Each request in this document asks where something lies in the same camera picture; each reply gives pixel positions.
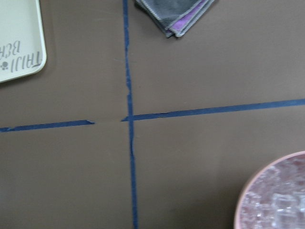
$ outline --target blue tape strip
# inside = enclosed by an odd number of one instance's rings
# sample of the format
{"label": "blue tape strip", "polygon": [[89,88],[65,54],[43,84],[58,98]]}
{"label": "blue tape strip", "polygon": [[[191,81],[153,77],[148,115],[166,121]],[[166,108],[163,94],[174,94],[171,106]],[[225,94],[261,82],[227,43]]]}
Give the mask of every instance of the blue tape strip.
{"label": "blue tape strip", "polygon": [[[158,114],[138,114],[133,116],[133,120],[136,121],[136,120],[147,120],[147,119],[155,119],[155,118],[205,115],[205,114],[214,114],[214,113],[248,111],[248,110],[286,107],[286,106],[301,106],[301,105],[305,105],[305,99],[268,102],[261,104],[244,104],[244,105],[235,105],[235,106],[212,107],[212,108],[204,108],[204,109],[185,110],[185,111],[172,111],[168,113],[158,113]],[[122,122],[127,122],[127,121],[129,121],[129,117],[125,117],[124,119],[122,119]]]}
{"label": "blue tape strip", "polygon": [[133,126],[133,105],[132,105],[132,81],[129,68],[129,22],[128,22],[128,0],[123,1],[123,16],[124,16],[124,36],[125,36],[125,69],[126,69],[126,85],[128,88],[127,103],[128,103],[128,122],[129,122],[129,150],[130,150],[130,171],[131,171],[131,186],[132,186],[132,221],[134,229],[138,229],[138,200],[137,200],[137,183],[136,183],[136,166],[133,150],[134,126]]}
{"label": "blue tape strip", "polygon": [[37,130],[37,129],[48,129],[48,128],[59,128],[76,125],[93,125],[94,122],[88,120],[69,121],[61,123],[47,123],[47,124],[36,124],[36,125],[21,125],[16,127],[3,127],[0,128],[0,133],[12,132],[12,131],[25,131],[25,130]]}

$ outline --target round pink container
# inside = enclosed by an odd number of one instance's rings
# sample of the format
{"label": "round pink container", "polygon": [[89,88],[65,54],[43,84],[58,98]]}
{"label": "round pink container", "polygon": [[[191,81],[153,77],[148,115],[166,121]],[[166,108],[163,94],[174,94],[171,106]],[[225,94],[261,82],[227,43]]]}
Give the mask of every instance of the round pink container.
{"label": "round pink container", "polygon": [[246,183],[235,229],[305,229],[305,151],[270,163]]}

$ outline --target white plastic tray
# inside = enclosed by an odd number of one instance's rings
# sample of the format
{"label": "white plastic tray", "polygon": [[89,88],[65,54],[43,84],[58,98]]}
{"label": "white plastic tray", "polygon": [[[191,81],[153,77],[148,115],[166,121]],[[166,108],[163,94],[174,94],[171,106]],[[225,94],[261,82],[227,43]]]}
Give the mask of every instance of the white plastic tray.
{"label": "white plastic tray", "polygon": [[0,0],[0,82],[40,71],[47,59],[39,0]]}

